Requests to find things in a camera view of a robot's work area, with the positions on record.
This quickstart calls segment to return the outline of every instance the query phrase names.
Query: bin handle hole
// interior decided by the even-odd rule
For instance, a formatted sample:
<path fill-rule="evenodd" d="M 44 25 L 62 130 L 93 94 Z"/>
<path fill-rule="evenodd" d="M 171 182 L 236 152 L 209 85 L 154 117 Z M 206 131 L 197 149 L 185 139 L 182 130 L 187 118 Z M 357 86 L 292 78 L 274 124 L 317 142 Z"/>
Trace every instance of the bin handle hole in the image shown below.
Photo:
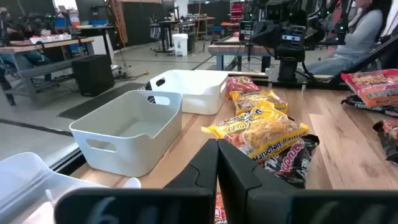
<path fill-rule="evenodd" d="M 86 142 L 93 149 L 116 152 L 116 146 L 112 143 L 95 139 L 87 139 Z"/>
<path fill-rule="evenodd" d="M 148 96 L 148 102 L 155 105 L 170 105 L 170 99 L 165 96 Z"/>
<path fill-rule="evenodd" d="M 157 85 L 157 86 L 161 86 L 161 85 L 163 85 L 165 82 L 166 82 L 166 79 L 165 79 L 165 78 L 161 78 L 160 80 L 157 80 L 157 81 L 156 81 L 156 85 Z"/>

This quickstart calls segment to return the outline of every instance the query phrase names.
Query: wooden tabletop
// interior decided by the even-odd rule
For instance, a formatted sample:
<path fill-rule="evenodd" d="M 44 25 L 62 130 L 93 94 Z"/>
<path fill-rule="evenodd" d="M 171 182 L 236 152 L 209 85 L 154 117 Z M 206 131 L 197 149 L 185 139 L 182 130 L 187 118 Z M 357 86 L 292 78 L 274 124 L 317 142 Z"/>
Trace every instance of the wooden tabletop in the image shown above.
<path fill-rule="evenodd" d="M 94 37 L 87 37 L 80 39 L 82 43 L 92 42 L 94 41 Z M 58 42 L 50 42 L 44 44 L 45 48 L 52 47 L 61 47 L 71 44 L 79 44 L 79 40 L 64 40 Z M 20 47 L 0 47 L 0 53 L 10 54 L 10 53 L 18 53 L 18 52 L 26 52 L 30 50 L 40 50 L 42 48 L 41 45 L 28 45 L 28 46 L 20 46 Z"/>
<path fill-rule="evenodd" d="M 227 40 L 225 40 L 225 42 L 239 42 L 239 37 L 231 37 Z M 244 44 L 239 45 L 215 45 L 212 44 L 208 47 L 208 51 L 210 54 L 230 54 L 230 53 L 248 53 L 249 50 L 247 47 L 244 46 Z M 264 54 L 273 54 L 274 53 L 274 49 L 272 48 L 265 48 L 265 47 L 261 47 L 261 46 L 257 46 L 254 45 L 253 47 L 251 47 L 251 51 L 250 53 L 252 55 L 264 55 Z"/>
<path fill-rule="evenodd" d="M 386 155 L 372 126 L 381 114 L 360 110 L 340 101 L 348 91 L 275 88 L 275 93 L 289 104 L 288 115 L 309 125 L 320 138 L 320 145 L 310 163 L 308 189 L 398 189 L 398 166 L 385 161 Z M 188 164 L 212 135 L 201 132 L 209 126 L 234 116 L 235 108 L 226 100 L 218 114 L 205 116 L 184 113 L 182 132 L 163 158 L 146 176 L 140 177 L 143 188 L 162 188 Z M 91 169 L 87 164 L 72 176 L 121 187 L 128 177 Z"/>

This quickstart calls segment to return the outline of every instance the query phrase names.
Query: white plastic bin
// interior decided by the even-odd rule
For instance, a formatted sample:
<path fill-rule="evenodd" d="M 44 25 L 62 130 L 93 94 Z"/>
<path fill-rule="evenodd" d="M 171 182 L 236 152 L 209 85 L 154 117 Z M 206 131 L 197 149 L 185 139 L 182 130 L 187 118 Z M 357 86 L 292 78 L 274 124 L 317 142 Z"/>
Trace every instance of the white plastic bin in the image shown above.
<path fill-rule="evenodd" d="M 163 97 L 163 104 L 149 102 Z M 129 91 L 73 122 L 71 129 L 94 169 L 128 177 L 149 173 L 181 132 L 182 95 Z"/>
<path fill-rule="evenodd" d="M 225 101 L 227 78 L 228 74 L 221 71 L 169 70 L 149 82 L 152 90 L 181 93 L 182 112 L 212 115 Z"/>
<path fill-rule="evenodd" d="M 0 161 L 0 183 L 0 223 L 55 223 L 53 206 L 62 195 L 105 187 L 57 174 L 31 152 Z"/>
<path fill-rule="evenodd" d="M 173 34 L 175 56 L 188 55 L 188 34 Z"/>

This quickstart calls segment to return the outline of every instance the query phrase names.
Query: black speaker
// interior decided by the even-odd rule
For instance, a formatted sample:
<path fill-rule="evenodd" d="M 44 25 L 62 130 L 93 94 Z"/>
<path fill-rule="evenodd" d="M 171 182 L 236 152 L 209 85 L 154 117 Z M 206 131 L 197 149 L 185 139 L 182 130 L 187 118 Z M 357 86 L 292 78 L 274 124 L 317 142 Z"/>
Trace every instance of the black speaker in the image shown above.
<path fill-rule="evenodd" d="M 73 72 L 83 96 L 97 96 L 114 85 L 107 55 L 93 55 L 72 62 Z"/>

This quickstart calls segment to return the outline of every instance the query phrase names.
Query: chocolate candy bag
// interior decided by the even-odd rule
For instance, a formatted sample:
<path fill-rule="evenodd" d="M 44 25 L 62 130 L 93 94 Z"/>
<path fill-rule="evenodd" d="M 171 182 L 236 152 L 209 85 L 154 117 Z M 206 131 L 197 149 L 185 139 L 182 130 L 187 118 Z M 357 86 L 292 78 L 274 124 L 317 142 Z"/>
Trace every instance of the chocolate candy bag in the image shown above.
<path fill-rule="evenodd" d="M 223 197 L 221 194 L 217 194 L 217 196 L 216 196 L 214 224 L 227 224 L 226 214 L 225 214 L 225 209 L 224 209 L 224 202 L 223 202 Z"/>
<path fill-rule="evenodd" d="M 382 120 L 373 126 L 386 152 L 386 160 L 398 163 L 398 121 Z"/>
<path fill-rule="evenodd" d="M 398 106 L 377 106 L 377 107 L 367 107 L 365 103 L 357 96 L 351 95 L 347 96 L 344 100 L 341 101 L 341 104 L 346 103 L 351 106 L 355 106 L 356 108 L 361 108 L 373 112 L 377 112 L 380 114 L 392 116 L 394 118 L 398 118 Z"/>
<path fill-rule="evenodd" d="M 318 145 L 317 136 L 312 134 L 302 136 L 288 149 L 267 159 L 260 166 L 291 185 L 304 189 L 308 165 Z"/>

